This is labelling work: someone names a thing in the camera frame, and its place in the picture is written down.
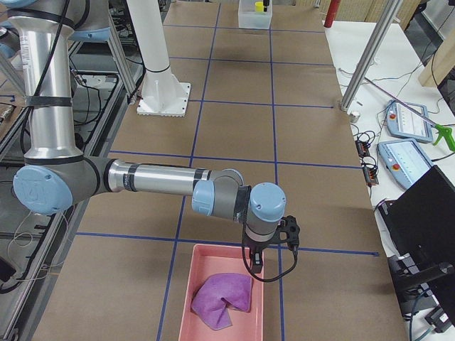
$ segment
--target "black screen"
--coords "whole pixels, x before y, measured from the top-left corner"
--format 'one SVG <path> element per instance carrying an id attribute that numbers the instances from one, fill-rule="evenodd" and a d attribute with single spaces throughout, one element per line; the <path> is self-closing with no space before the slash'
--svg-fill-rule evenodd
<path id="1" fill-rule="evenodd" d="M 392 207 L 389 215 L 397 249 L 420 270 L 447 261 L 455 266 L 455 187 L 433 166 Z M 455 325 L 455 274 L 428 283 Z"/>

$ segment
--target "yellow object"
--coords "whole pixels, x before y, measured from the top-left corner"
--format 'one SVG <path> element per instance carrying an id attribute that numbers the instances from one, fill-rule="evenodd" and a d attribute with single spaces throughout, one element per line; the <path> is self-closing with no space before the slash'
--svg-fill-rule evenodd
<path id="1" fill-rule="evenodd" d="M 255 2 L 255 11 L 256 12 L 263 12 L 264 11 L 264 3 L 262 1 Z"/>

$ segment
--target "purple cloth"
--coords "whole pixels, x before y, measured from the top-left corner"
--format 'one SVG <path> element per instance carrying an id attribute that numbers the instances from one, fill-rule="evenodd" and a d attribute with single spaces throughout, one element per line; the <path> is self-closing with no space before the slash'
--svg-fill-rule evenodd
<path id="1" fill-rule="evenodd" d="M 228 305 L 249 311 L 252 278 L 241 274 L 215 274 L 200 287 L 191 308 L 213 330 L 230 327 Z"/>

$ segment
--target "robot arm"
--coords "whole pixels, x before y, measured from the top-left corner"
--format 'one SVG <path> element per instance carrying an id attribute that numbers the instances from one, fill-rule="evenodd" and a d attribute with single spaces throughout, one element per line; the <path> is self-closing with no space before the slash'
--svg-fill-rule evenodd
<path id="1" fill-rule="evenodd" d="M 24 155 L 26 166 L 14 177 L 16 195 L 27 208 L 51 215 L 93 195 L 121 190 L 191 195 L 196 212 L 243 225 L 242 245 L 250 250 L 251 274 L 261 271 L 262 250 L 270 244 L 287 243 L 295 266 L 299 227 L 293 217 L 283 218 L 286 196 L 279 186 L 261 183 L 252 189 L 236 170 L 87 157 L 75 146 L 67 41 L 108 38 L 107 0 L 0 3 L 10 7 L 9 20 L 20 35 L 26 104 L 31 109 L 31 148 Z M 282 232 L 287 236 L 283 240 Z"/>

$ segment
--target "red cylinder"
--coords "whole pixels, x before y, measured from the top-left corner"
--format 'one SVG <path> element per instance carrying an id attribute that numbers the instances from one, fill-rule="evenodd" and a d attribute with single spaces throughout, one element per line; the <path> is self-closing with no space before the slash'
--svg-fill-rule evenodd
<path id="1" fill-rule="evenodd" d="M 324 27 L 332 27 L 332 23 L 335 20 L 336 12 L 338 12 L 338 7 L 340 6 L 341 0 L 332 0 L 330 6 L 328 7 L 326 21 L 324 22 Z"/>

